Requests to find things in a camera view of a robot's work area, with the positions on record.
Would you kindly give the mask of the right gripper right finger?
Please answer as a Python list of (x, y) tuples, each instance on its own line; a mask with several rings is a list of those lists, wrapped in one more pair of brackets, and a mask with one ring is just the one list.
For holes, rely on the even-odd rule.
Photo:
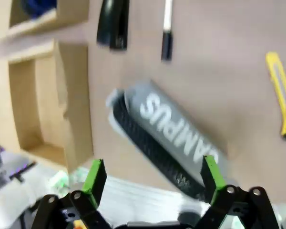
[(248, 191), (226, 184), (213, 156), (204, 156), (200, 172), (210, 207), (196, 229), (218, 229), (227, 216), (238, 217), (245, 229), (279, 229), (271, 202), (263, 187)]

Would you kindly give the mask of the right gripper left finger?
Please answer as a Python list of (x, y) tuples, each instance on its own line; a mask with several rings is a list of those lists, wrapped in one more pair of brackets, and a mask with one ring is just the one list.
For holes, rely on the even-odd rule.
[(106, 229), (108, 222), (98, 211), (107, 174), (102, 159), (94, 160), (80, 190), (60, 198), (47, 194), (34, 218), (36, 229), (71, 229), (80, 220), (88, 229)]

